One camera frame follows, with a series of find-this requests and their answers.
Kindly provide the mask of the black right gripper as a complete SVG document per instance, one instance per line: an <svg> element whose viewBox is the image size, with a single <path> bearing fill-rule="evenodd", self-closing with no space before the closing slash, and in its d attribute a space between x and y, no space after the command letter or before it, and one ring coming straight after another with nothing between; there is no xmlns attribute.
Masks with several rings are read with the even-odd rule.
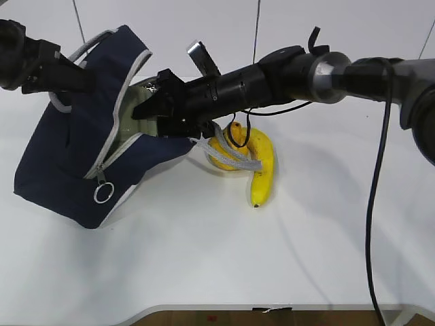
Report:
<svg viewBox="0 0 435 326"><path fill-rule="evenodd" d="M161 93L134 107L134 120L158 118L160 137L196 137L209 134L209 122L272 99L271 87L258 65L219 76L180 80L170 70L158 74Z"/></svg>

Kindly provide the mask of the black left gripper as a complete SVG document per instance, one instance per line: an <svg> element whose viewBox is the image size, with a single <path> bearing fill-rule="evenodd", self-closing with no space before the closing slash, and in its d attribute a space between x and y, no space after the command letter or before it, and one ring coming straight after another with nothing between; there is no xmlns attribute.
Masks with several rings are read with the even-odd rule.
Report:
<svg viewBox="0 0 435 326"><path fill-rule="evenodd" d="M57 86L51 70L58 64ZM60 46L43 39L25 39L23 73L23 94L54 92L58 87L70 92L93 92L96 86L94 71L81 68L65 57L60 59Z"/></svg>

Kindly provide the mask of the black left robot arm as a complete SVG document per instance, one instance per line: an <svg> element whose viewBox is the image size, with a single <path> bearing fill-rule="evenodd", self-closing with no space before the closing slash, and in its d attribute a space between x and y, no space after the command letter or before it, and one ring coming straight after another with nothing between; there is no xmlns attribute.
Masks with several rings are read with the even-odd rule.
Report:
<svg viewBox="0 0 435 326"><path fill-rule="evenodd" d="M1 20L1 88L20 88L23 94L89 93L95 83L94 73L65 57L58 44L32 39L24 25Z"/></svg>

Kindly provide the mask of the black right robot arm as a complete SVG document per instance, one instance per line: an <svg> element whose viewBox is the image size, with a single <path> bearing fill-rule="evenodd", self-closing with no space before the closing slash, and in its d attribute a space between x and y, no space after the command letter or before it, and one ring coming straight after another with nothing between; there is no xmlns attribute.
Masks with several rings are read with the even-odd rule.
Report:
<svg viewBox="0 0 435 326"><path fill-rule="evenodd" d="M188 51L201 77L184 82L165 69L146 80L155 93L133 109L134 120L156 118L162 136L205 136L211 121L246 109L285 105L335 104L347 96L396 104L400 127L411 130L426 160L434 161L434 60L361 58L351 61L316 44L271 52L258 62L220 73L202 43Z"/></svg>

